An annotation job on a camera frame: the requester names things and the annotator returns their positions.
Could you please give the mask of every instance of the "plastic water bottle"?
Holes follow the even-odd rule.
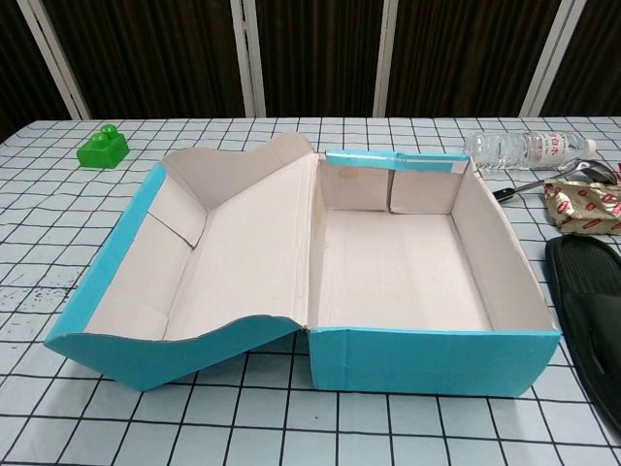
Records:
[[[577,133],[476,133],[466,139],[464,152],[478,168],[559,168],[577,158],[595,155],[595,141]]]

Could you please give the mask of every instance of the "open box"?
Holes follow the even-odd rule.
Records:
[[[518,395],[559,340],[467,159],[285,134],[165,157],[46,345],[145,390],[300,328],[315,386],[355,391]]]

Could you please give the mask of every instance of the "black slipper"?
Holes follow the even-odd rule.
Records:
[[[621,435],[621,257],[594,238],[545,245],[550,291],[582,386]]]

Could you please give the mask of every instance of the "snack package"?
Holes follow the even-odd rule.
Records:
[[[621,186],[545,182],[545,204],[563,233],[621,234]]]

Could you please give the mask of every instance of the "green lego brick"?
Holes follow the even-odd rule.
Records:
[[[105,124],[78,149],[78,160],[82,167],[114,168],[128,153],[125,136],[113,124]]]

